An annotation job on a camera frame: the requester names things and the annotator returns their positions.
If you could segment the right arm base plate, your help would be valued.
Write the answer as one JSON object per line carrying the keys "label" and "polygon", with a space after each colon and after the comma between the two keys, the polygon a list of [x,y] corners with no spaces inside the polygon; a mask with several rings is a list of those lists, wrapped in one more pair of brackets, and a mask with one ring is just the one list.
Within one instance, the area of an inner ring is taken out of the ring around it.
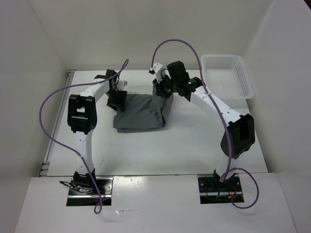
{"label": "right arm base plate", "polygon": [[242,186],[238,175],[230,181],[220,183],[212,174],[198,176],[198,186],[201,204],[220,204],[244,202]]}

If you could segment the grey shorts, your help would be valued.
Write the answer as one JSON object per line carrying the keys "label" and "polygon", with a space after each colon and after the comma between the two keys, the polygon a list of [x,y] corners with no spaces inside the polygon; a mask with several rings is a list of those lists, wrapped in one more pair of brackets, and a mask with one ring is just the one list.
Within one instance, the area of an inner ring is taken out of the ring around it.
{"label": "grey shorts", "polygon": [[113,127],[119,133],[145,133],[161,131],[169,119],[174,95],[158,96],[153,86],[152,94],[128,94],[124,110],[116,109]]}

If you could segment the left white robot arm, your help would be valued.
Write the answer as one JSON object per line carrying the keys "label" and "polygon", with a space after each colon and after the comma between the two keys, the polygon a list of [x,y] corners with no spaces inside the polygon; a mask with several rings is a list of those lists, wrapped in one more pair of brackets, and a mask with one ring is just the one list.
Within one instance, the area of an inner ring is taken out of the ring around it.
{"label": "left white robot arm", "polygon": [[68,101],[67,123],[73,132],[76,150],[81,159],[73,175],[71,185],[86,194],[96,192],[97,182],[92,161],[92,134],[97,126],[96,103],[108,96],[107,106],[125,110],[126,81],[121,81],[116,71],[108,69],[104,75],[96,75],[94,84],[80,94],[71,94]]}

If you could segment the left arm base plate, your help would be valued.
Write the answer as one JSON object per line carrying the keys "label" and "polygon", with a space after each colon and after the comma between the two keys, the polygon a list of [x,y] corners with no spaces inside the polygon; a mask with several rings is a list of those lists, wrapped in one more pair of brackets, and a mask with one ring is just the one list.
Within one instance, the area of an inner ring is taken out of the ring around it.
{"label": "left arm base plate", "polygon": [[[113,177],[97,177],[96,183],[99,187],[103,206],[110,206],[112,201]],[[95,206],[100,202],[96,189],[74,187],[72,182],[66,183],[69,187],[66,206]]]}

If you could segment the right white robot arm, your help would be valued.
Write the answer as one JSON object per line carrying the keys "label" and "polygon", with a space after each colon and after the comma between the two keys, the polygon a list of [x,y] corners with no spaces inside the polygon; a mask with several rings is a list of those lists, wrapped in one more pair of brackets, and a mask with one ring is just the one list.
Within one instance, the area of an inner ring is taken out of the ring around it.
{"label": "right white robot arm", "polygon": [[154,63],[149,72],[155,75],[153,83],[158,95],[169,97],[177,93],[201,108],[224,128],[224,135],[220,142],[222,157],[213,172],[213,185],[219,191],[226,190],[235,175],[240,155],[255,143],[253,117],[233,110],[216,95],[210,93],[200,78],[189,76],[181,61],[167,66]]}

